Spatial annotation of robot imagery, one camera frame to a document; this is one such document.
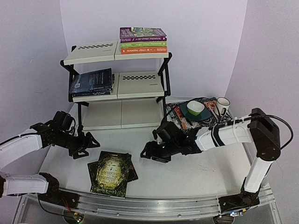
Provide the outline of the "dark red black book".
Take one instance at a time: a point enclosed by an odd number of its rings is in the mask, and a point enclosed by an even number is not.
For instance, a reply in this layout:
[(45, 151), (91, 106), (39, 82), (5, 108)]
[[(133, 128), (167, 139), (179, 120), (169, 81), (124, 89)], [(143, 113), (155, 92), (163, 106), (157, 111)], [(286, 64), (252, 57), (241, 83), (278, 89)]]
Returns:
[[(93, 183), (95, 181), (95, 178), (96, 178), (96, 175), (97, 175), (97, 169), (98, 169), (97, 164), (98, 164), (97, 161), (87, 164), (91, 183)], [(129, 173), (128, 173), (128, 182), (132, 182), (132, 181), (135, 181), (135, 180), (138, 180), (138, 175), (135, 171), (133, 163), (131, 162)]]

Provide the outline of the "green Alice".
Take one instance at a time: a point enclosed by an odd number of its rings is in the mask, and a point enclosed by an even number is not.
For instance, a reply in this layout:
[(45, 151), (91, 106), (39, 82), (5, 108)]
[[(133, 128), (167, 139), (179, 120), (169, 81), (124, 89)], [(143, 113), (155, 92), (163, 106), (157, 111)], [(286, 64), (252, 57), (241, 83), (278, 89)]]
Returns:
[(126, 196), (131, 155), (101, 151), (99, 160), (92, 169), (90, 192), (106, 196)]

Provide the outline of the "black Moon and Sixpence book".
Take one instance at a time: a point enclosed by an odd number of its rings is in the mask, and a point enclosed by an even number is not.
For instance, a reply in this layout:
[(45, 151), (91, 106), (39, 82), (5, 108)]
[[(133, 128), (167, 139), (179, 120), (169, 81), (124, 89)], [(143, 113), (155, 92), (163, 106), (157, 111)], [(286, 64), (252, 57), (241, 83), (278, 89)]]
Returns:
[(115, 83), (115, 74), (112, 74), (112, 86), (109, 88), (104, 88), (103, 91), (112, 91), (114, 89), (114, 83)]

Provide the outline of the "dark blue Nineteen Eighty-Four book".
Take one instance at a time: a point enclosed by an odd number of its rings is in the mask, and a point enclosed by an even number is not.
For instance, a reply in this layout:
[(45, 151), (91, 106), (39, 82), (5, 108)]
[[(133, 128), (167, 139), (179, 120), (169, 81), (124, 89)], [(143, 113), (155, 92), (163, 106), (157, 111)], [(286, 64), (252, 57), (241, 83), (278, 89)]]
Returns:
[(71, 83), (69, 93), (100, 91), (112, 86), (112, 69), (96, 70), (76, 75)]

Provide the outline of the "orange 78-Storey Treehouse book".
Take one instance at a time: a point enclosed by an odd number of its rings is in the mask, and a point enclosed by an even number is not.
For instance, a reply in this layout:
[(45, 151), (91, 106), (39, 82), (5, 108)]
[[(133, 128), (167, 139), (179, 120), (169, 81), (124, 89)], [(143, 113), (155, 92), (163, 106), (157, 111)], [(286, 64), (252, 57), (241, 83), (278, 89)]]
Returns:
[(122, 48), (121, 54), (141, 54), (141, 53), (167, 53), (167, 47), (137, 47)]

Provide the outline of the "green 65-Storey Treehouse book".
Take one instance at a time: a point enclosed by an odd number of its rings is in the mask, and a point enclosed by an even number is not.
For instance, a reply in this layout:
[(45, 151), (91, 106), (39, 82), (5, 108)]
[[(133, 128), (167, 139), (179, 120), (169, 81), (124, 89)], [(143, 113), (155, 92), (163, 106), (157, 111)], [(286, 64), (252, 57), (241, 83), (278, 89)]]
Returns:
[(121, 43), (121, 49), (138, 48), (138, 47), (166, 47), (166, 46), (167, 46), (167, 41)]

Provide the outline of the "purple 117-Storey Treehouse book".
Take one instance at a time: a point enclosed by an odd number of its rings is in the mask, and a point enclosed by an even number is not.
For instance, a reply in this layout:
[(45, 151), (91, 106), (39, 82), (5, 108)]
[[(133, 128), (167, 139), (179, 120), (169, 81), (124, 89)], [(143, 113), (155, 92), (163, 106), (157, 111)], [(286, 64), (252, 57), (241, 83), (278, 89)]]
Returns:
[(161, 28), (122, 27), (120, 42), (154, 42), (167, 41), (167, 35)]

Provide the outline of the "floral Little Women book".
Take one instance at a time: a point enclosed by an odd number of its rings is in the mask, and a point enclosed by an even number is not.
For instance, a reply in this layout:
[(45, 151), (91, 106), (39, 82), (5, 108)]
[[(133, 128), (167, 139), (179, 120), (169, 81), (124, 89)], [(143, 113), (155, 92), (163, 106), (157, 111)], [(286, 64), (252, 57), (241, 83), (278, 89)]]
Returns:
[(80, 92), (74, 93), (73, 97), (87, 97), (87, 96), (101, 96), (101, 95), (110, 95), (112, 91), (90, 91), (90, 92)]

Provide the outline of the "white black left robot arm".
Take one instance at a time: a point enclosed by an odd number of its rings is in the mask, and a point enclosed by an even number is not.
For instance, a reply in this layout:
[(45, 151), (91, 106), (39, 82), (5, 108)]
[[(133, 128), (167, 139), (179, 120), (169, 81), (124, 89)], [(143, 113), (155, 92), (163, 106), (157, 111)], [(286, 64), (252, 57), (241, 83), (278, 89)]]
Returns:
[[(52, 120), (37, 123), (20, 135), (0, 144), (0, 167), (4, 168), (19, 158), (50, 145), (65, 148), (73, 159), (86, 157), (88, 148), (100, 147), (90, 132), (76, 131), (76, 121), (68, 113), (56, 112)], [(48, 173), (35, 175), (0, 174), (0, 195), (12, 196), (38, 193), (43, 200), (54, 204), (65, 200), (65, 193), (59, 190), (59, 181)]]

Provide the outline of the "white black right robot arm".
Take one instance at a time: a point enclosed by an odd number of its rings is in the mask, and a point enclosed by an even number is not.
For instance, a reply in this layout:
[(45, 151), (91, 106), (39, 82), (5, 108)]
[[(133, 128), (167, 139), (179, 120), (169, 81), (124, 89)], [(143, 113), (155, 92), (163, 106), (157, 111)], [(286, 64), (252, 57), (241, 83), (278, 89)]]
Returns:
[(222, 212), (245, 209), (259, 204), (261, 184), (281, 150), (292, 141), (291, 126), (280, 117), (254, 108), (251, 114), (206, 129), (183, 132), (173, 122), (164, 121), (153, 131), (154, 140), (146, 143), (140, 157), (162, 163), (176, 154), (199, 154), (236, 143), (254, 143), (256, 157), (239, 194), (219, 198)]

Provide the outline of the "patterned fabric placemat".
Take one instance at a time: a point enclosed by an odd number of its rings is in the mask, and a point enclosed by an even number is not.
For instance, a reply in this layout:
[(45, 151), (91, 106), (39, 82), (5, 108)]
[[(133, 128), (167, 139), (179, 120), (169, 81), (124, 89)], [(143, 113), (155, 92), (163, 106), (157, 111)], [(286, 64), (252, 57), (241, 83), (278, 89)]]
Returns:
[[(218, 115), (215, 114), (214, 110), (216, 108), (216, 98), (195, 98), (194, 100), (203, 103), (208, 110), (211, 112), (212, 116), (209, 119), (203, 120), (203, 121), (191, 121), (192, 124), (196, 128), (202, 128), (202, 127), (211, 127), (216, 124), (224, 124), (227, 121), (231, 121), (233, 117), (230, 115), (229, 112), (223, 117), (218, 117)], [(173, 122), (179, 129), (181, 129), (183, 132), (188, 132), (192, 130), (193, 128), (190, 128), (189, 124), (186, 121), (186, 117), (182, 114), (179, 106), (184, 102), (176, 102), (176, 103), (168, 103), (166, 104), (166, 117), (164, 118), (164, 121), (171, 121)]]

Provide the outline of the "green white bowl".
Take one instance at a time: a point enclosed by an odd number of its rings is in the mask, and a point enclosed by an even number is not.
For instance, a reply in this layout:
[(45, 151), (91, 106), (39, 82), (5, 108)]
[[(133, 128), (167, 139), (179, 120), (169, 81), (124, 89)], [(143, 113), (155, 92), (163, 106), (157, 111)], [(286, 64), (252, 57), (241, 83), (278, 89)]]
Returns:
[(187, 107), (188, 112), (194, 116), (198, 116), (205, 109), (205, 106), (202, 103), (195, 101), (195, 100), (187, 103), (186, 107)]

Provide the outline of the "teal plate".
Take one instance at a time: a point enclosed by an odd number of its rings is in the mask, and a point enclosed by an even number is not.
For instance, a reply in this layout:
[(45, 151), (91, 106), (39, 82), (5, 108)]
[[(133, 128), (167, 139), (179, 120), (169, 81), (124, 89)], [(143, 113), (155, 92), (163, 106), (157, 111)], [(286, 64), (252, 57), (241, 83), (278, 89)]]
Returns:
[(208, 108), (198, 101), (184, 102), (179, 106), (182, 114), (191, 121), (203, 121), (211, 118)]

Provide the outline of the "beige three-tier shelf rack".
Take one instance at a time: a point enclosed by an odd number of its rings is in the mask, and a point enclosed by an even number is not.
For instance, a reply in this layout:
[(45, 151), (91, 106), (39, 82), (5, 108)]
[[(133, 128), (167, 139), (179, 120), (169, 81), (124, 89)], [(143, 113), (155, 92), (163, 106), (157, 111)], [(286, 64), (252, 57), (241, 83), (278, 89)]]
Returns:
[(79, 73), (76, 64), (109, 61), (162, 59), (158, 71), (116, 73), (109, 95), (73, 97), (78, 106), (80, 131), (158, 126), (166, 115), (166, 97), (171, 94), (168, 63), (172, 53), (122, 54), (119, 41), (72, 46), (60, 62), (71, 83)]

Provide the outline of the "white ribbed mug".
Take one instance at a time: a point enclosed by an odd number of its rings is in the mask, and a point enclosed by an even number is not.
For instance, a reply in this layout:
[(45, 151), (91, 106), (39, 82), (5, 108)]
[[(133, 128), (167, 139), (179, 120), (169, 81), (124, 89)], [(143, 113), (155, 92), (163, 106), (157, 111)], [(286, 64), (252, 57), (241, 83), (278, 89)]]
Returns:
[(214, 110), (216, 115), (225, 116), (228, 112), (230, 101), (227, 98), (219, 97), (216, 101), (216, 108)]

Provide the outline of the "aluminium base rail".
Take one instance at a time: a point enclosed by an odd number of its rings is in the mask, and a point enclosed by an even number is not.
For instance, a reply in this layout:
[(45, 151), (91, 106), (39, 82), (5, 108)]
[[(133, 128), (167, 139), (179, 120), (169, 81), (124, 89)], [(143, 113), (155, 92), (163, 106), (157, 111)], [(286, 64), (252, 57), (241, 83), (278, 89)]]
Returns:
[(61, 188), (79, 196), (75, 210), (85, 223), (212, 223), (234, 217), (236, 224), (279, 224), (281, 218), (269, 184), (262, 186), (260, 203), (247, 211), (223, 213), (222, 196), (240, 192), (242, 183), (195, 180), (143, 180), (130, 182), (124, 198), (90, 192), (91, 183), (70, 180)]

